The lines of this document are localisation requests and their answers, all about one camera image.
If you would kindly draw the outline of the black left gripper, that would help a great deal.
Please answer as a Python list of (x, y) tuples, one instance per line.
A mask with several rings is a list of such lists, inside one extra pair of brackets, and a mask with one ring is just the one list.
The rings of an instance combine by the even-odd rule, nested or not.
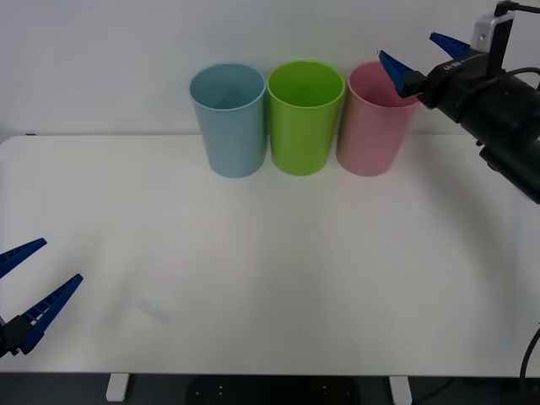
[[(40, 238), (1, 253), (0, 278), (46, 244), (47, 241)], [(30, 353), (83, 280), (81, 274), (76, 274), (22, 315), (17, 315), (7, 323), (0, 317), (0, 358), (7, 353), (13, 356), (19, 352)]]

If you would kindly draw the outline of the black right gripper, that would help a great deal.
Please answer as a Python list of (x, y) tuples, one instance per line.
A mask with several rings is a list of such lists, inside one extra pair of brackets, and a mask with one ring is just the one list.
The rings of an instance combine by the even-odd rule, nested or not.
[(425, 77), (384, 51), (379, 60), (402, 98), (418, 95), (429, 109), (438, 109), (454, 122), (503, 122), (508, 113), (505, 91), (508, 72), (489, 67), (489, 54), (473, 50), (467, 43), (440, 33), (429, 39), (451, 57)]

